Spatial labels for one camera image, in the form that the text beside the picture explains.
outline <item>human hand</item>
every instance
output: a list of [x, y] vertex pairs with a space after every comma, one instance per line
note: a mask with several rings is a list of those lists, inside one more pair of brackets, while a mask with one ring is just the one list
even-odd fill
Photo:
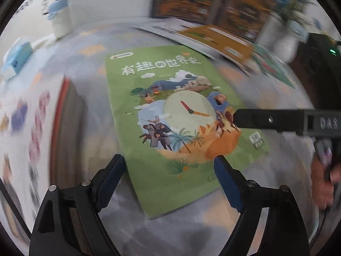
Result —
[[331, 182], [324, 180], [326, 167], [314, 156], [311, 163], [312, 198], [319, 209], [332, 206], [334, 200], [334, 185], [341, 181], [341, 164], [338, 164], [330, 172]]

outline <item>blue lid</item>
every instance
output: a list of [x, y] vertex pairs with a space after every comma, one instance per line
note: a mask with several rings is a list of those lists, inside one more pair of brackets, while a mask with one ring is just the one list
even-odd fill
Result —
[[48, 20], [51, 20], [57, 12], [66, 8], [68, 6], [68, 0], [57, 0], [53, 2], [51, 5], [48, 6], [48, 13], [49, 16], [47, 17]]

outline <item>white book cover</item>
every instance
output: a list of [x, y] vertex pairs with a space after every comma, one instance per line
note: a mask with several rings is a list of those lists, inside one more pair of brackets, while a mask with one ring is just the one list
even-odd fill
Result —
[[[51, 139], [63, 81], [58, 74], [29, 91], [0, 98], [0, 177], [30, 231], [50, 183]], [[0, 222], [27, 242], [1, 193], [0, 201]]]
[[178, 34], [178, 32], [185, 31], [189, 28], [194, 28], [198, 26], [201, 25], [193, 24], [178, 18], [170, 17], [162, 19], [161, 21], [153, 20], [152, 22], [138, 24], [135, 25], [135, 28], [169, 38], [215, 60], [217, 57], [220, 57], [220, 55], [214, 49], [200, 42], [196, 42], [188, 37]]

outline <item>green book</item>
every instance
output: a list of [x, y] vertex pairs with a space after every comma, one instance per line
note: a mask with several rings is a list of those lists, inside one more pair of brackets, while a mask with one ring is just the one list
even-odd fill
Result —
[[213, 65], [188, 47], [111, 54], [106, 72], [122, 154], [149, 217], [216, 189], [216, 156], [225, 155], [243, 170], [269, 150], [260, 130], [233, 124], [243, 102]]

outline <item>clock hand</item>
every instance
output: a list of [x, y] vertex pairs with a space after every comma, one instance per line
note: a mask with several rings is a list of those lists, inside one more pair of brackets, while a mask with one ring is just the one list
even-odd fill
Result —
[[195, 115], [202, 115], [202, 116], [206, 116], [206, 117], [210, 116], [210, 115], [208, 115], [206, 113], [200, 113], [200, 112], [193, 112], [193, 114], [195, 114]]
[[188, 110], [189, 113], [194, 113], [194, 111], [192, 109], [190, 109], [190, 107], [187, 106], [185, 102], [183, 102], [183, 101], [180, 101], [180, 102], [185, 107], [185, 109]]

